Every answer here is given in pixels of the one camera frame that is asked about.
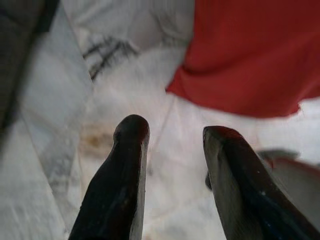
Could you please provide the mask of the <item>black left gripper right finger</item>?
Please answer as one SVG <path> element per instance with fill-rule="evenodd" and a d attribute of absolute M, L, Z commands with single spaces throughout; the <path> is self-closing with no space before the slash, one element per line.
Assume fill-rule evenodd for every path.
<path fill-rule="evenodd" d="M 206 184 L 228 240 L 317 240 L 320 168 L 286 149 L 254 151 L 236 130 L 203 129 Z"/>

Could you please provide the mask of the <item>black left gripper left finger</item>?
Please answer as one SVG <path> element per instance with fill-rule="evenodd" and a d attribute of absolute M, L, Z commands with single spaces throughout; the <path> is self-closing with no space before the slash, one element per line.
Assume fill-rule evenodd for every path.
<path fill-rule="evenodd" d="M 89 183 L 70 240 L 142 239 L 148 122 L 131 114 L 116 127 L 112 149 Z"/>

